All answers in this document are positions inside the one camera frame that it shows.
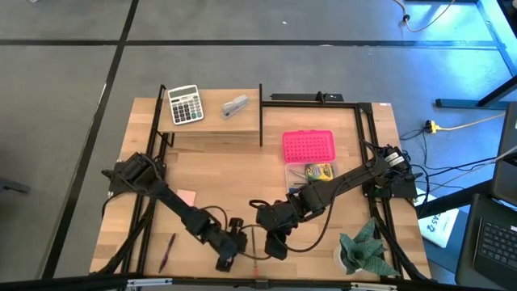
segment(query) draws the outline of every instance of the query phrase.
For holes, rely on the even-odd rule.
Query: pink sticky note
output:
[[[185,203],[187,203],[188,206],[194,206],[194,200],[195,200],[194,191],[178,189],[178,192],[176,193],[176,195],[178,195],[179,198],[181,198],[181,200],[185,201]]]

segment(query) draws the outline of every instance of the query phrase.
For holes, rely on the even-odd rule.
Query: wooden shelf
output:
[[[259,131],[259,89],[211,89],[200,90],[204,118],[190,124],[175,125],[172,122],[169,98],[164,93],[158,131],[161,133],[249,133]],[[227,120],[221,117],[221,107],[240,95],[246,95],[249,103]]]

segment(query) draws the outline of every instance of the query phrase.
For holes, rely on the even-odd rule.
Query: floor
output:
[[[56,276],[88,273],[107,194],[100,170],[112,167],[118,156],[132,99],[154,97],[161,83],[239,88],[261,82],[265,96],[327,91],[342,93],[347,101],[391,103],[399,133],[419,129],[426,120],[448,127],[498,114],[433,104],[437,98],[479,99],[511,77],[515,38],[497,7],[482,2],[489,19],[498,20],[487,23],[475,4],[457,3],[426,31],[411,33],[400,27],[402,12],[391,0],[135,0],[136,14],[128,23],[132,0],[1,1],[0,176],[30,185],[32,191],[0,197],[0,281],[40,275],[67,193],[77,187],[71,184],[76,171],[84,172],[84,183],[79,184]],[[428,23],[444,8],[439,2],[407,6],[413,27]],[[501,34],[507,63],[487,24]],[[110,42],[126,38],[384,42],[316,46],[176,41],[172,44],[180,45],[125,47]],[[407,40],[417,42],[400,46],[399,41]],[[102,119],[94,120],[95,113]],[[497,119],[428,136],[427,165],[493,157],[501,129],[502,119]],[[421,137],[403,142],[403,148],[413,163],[423,164]],[[90,159],[84,158],[89,153]],[[489,179],[492,171],[487,167],[452,184],[468,187]],[[432,182],[457,175],[448,174]],[[434,194],[455,190],[441,188]],[[431,265],[431,270],[438,280],[453,283],[439,266]]]

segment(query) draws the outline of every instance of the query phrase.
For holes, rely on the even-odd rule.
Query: calculator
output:
[[[174,124],[187,124],[204,118],[196,85],[181,86],[167,91],[167,94]]]

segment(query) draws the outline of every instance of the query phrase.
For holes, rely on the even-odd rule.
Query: pink container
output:
[[[286,163],[331,162],[336,159],[334,135],[330,130],[286,132],[282,142]]]

